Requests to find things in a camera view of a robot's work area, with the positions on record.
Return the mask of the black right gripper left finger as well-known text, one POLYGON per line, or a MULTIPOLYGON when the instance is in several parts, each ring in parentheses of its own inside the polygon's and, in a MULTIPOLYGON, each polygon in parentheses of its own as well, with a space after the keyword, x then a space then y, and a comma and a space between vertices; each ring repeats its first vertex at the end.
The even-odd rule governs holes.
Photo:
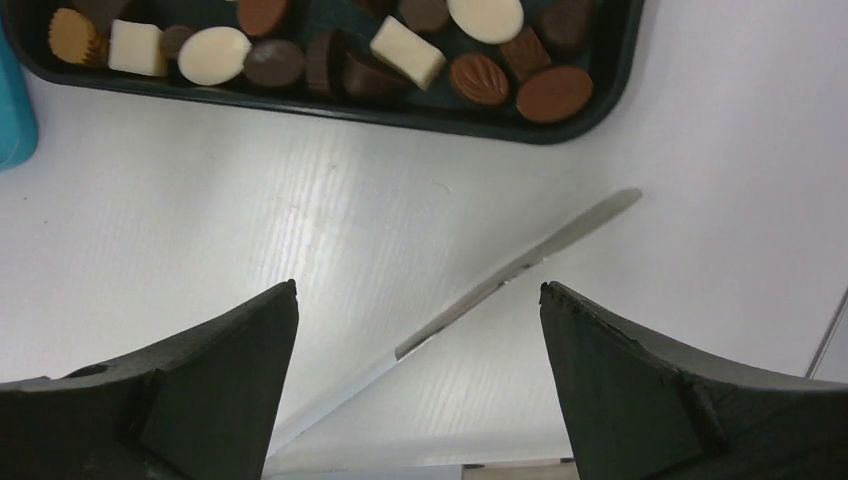
POLYGON ((299 321, 286 281, 65 377, 1 387, 5 479, 258 479, 299 321))

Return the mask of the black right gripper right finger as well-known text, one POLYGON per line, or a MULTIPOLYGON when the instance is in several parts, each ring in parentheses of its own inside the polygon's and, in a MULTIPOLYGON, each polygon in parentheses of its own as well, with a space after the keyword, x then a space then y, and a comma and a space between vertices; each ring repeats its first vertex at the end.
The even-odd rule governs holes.
POLYGON ((847 387, 738 363, 557 283, 540 319, 583 479, 843 479, 847 387))

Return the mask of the steel tongs with white handle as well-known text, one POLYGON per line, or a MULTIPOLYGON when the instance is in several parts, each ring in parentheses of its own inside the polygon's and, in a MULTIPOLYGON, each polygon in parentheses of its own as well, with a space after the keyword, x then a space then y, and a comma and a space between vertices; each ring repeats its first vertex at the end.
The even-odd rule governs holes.
POLYGON ((466 313, 511 281, 600 229, 635 205, 642 197, 643 192, 639 188, 620 189, 580 213, 550 236, 503 265, 397 346, 381 353, 374 362, 348 375, 336 386, 297 410, 288 419, 276 422, 266 457, 271 458, 299 435, 358 395, 417 348, 453 325, 466 313))

